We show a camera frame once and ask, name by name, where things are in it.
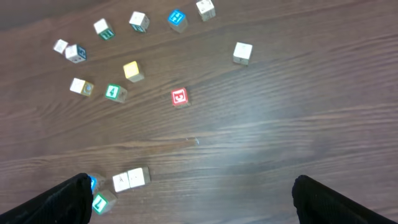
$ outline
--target blue symbol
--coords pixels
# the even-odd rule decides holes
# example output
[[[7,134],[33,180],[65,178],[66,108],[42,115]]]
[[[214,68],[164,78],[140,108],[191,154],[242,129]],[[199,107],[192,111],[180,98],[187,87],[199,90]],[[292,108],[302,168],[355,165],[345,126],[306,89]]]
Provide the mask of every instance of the blue symbol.
[[[83,47],[78,46],[77,52],[82,58],[86,59],[86,50]]]
[[[88,175],[91,178],[91,191],[94,193],[95,185],[97,185],[97,179]]]
[[[137,25],[132,25],[132,28],[134,28],[136,31],[138,32],[145,32],[141,26],[137,26]]]
[[[87,94],[90,94],[91,89],[92,89],[91,85],[86,84],[86,88],[84,89],[84,92],[87,93]]]
[[[184,20],[185,14],[179,11],[178,9],[172,11],[172,13],[169,15],[169,21],[173,25],[180,25],[180,23]]]

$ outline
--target black sleeve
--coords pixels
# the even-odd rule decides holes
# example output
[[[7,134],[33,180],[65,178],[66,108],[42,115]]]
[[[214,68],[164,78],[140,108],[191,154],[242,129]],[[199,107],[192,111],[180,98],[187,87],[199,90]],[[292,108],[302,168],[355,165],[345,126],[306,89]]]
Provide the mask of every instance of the black sleeve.
[[[292,195],[300,224],[397,224],[306,175],[296,179]]]
[[[0,215],[9,224],[87,224],[91,218],[91,179],[78,174]]]

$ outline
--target wood grain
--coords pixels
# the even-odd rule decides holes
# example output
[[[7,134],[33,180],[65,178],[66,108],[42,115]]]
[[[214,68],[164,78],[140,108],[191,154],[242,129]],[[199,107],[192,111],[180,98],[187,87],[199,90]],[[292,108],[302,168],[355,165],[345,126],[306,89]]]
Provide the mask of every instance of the wood grain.
[[[298,223],[300,174],[398,221],[398,2],[213,2],[206,23],[183,0],[2,2],[0,212],[79,172],[149,166],[150,185],[91,222]],[[175,8],[182,34],[167,25]],[[134,10],[148,33],[129,26]],[[88,61],[65,60],[57,39]],[[232,62],[237,41],[254,46],[248,67]],[[134,84],[133,60],[146,73]],[[91,97],[69,91],[74,77]],[[129,91],[124,104],[104,98],[108,83]],[[192,105],[176,110],[170,90],[184,86]]]

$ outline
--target yellow letter block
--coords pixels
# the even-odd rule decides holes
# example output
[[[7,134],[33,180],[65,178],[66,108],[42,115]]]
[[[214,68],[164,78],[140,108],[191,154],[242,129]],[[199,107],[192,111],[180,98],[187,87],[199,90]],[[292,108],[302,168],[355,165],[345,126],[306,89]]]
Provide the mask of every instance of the yellow letter block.
[[[144,79],[144,72],[142,72],[141,67],[136,61],[123,66],[123,69],[126,78],[133,83]]]

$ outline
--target white block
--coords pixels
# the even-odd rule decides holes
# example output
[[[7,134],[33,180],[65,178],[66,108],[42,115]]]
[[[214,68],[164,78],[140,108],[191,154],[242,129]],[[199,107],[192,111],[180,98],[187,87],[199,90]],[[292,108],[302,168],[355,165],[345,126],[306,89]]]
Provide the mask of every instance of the white block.
[[[53,49],[54,49],[54,51],[56,51],[56,52],[58,52],[60,54],[63,54],[63,51],[66,49],[66,47],[68,47],[68,42],[66,42],[66,41],[64,41],[62,39],[59,39],[55,43]]]
[[[198,1],[197,7],[199,10],[199,15],[203,21],[208,21],[216,16],[216,10],[214,9],[214,5],[211,0]]]
[[[130,188],[143,186],[150,182],[148,167],[130,170],[128,175]]]
[[[113,176],[113,185],[115,192],[122,192],[130,189],[129,176],[127,172]]]
[[[86,60],[86,50],[75,44],[65,49],[65,58],[73,63],[79,63]]]
[[[94,23],[94,29],[97,34],[104,32],[106,29],[110,29],[111,26],[106,22],[105,19],[100,19],[98,22]]]
[[[233,57],[234,62],[242,65],[249,65],[252,49],[253,45],[251,44],[236,43]]]
[[[138,32],[147,32],[149,22],[148,17],[142,12],[133,12],[130,18],[130,25]]]

